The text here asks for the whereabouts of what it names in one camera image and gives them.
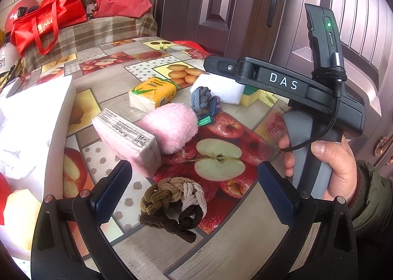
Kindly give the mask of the dark green jacket sleeve forearm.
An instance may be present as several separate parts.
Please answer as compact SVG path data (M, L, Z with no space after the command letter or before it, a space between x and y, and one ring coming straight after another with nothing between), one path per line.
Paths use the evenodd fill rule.
M369 162L357 161L358 187L350 206L357 237L392 231L392 180Z

